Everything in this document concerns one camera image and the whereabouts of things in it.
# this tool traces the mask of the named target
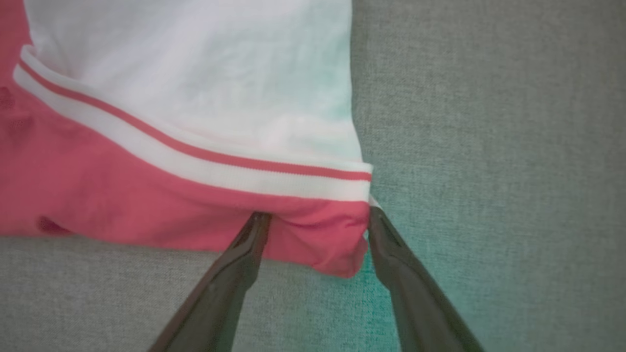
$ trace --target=gray upholstery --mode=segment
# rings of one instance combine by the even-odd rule
[[[354,2],[372,192],[488,351],[626,351],[620,0]],[[143,351],[215,254],[0,238],[3,351]],[[369,256],[265,262],[235,351],[394,351]]]

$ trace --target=clothing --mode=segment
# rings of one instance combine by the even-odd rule
[[[349,1],[24,8],[1,44],[0,233],[221,251],[262,211],[268,258],[358,271]]]

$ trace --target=white fabric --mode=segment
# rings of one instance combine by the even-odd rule
[[[178,139],[361,161],[350,0],[25,3],[37,60]]]

